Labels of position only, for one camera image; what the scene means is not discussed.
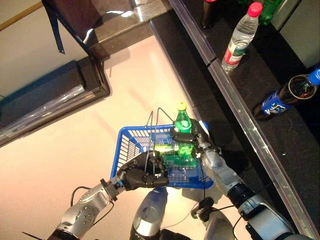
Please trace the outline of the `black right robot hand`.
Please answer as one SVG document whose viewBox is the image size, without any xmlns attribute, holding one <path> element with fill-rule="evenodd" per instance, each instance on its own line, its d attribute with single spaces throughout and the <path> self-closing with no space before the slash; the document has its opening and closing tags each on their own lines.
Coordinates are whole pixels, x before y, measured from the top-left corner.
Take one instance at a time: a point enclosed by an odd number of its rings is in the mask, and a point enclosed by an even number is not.
<svg viewBox="0 0 320 240">
<path fill-rule="evenodd" d="M 190 155 L 192 158 L 201 158 L 207 150 L 217 152 L 218 149 L 212 140 L 208 125 L 202 120 L 191 119 L 191 133 L 179 132 L 177 127 L 170 128 L 171 138 L 179 144 L 192 145 Z"/>
</svg>

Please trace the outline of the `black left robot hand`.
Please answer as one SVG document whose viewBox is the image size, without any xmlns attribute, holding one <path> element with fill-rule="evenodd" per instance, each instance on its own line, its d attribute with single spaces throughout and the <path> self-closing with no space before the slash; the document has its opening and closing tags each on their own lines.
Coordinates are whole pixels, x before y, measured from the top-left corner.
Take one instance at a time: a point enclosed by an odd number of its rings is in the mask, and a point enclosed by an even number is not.
<svg viewBox="0 0 320 240">
<path fill-rule="evenodd" d="M 159 151 L 141 152 L 122 165 L 116 173 L 126 191 L 169 185 L 168 170 Z"/>
</svg>

